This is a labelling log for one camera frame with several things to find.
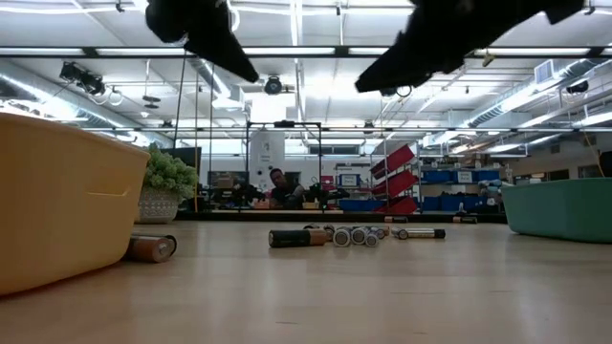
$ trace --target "yellow container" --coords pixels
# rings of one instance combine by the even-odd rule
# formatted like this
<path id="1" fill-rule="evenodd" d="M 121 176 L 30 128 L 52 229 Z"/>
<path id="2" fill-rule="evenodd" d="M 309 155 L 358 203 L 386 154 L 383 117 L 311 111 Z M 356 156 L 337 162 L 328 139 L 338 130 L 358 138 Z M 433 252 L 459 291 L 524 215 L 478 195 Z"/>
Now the yellow container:
<path id="1" fill-rule="evenodd" d="M 118 262 L 149 155 L 95 134 L 0 113 L 0 295 Z"/>

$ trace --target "wooden floor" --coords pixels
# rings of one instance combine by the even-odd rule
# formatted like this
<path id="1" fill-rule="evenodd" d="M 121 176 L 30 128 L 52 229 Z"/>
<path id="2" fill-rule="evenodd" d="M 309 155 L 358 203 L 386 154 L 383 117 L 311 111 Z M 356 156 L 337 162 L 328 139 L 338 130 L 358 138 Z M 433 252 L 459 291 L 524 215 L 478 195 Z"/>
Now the wooden floor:
<path id="1" fill-rule="evenodd" d="M 612 247 L 443 225 L 444 241 L 269 249 L 269 229 L 189 223 L 174 259 L 0 299 L 0 342 L 610 343 Z"/>

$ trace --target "green plastic bin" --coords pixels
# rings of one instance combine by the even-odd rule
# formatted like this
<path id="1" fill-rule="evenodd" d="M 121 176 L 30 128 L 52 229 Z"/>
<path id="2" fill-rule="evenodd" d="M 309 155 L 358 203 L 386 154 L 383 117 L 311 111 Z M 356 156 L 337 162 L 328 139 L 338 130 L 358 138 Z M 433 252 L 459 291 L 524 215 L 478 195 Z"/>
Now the green plastic bin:
<path id="1" fill-rule="evenodd" d="M 612 243 L 612 178 L 502 188 L 510 229 L 586 243 Z"/>

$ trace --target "plant pot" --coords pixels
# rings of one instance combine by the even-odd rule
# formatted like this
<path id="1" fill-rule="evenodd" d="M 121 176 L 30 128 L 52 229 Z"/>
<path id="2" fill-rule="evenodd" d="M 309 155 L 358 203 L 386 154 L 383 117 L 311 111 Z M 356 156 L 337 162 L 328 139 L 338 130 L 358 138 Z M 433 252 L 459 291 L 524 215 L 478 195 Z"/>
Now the plant pot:
<path id="1" fill-rule="evenodd" d="M 143 187 L 137 224 L 168 224 L 176 217 L 180 197 L 176 192 Z"/>

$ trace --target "man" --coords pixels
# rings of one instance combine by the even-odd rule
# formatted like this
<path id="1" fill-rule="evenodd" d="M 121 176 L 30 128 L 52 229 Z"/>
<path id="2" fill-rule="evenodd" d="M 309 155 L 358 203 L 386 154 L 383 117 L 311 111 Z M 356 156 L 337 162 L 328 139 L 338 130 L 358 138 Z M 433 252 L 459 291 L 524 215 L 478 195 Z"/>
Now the man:
<path id="1" fill-rule="evenodd" d="M 270 199 L 271 209 L 301 209 L 304 187 L 298 183 L 287 182 L 285 174 L 280 168 L 270 171 L 270 179 L 274 186 L 272 198 Z"/>

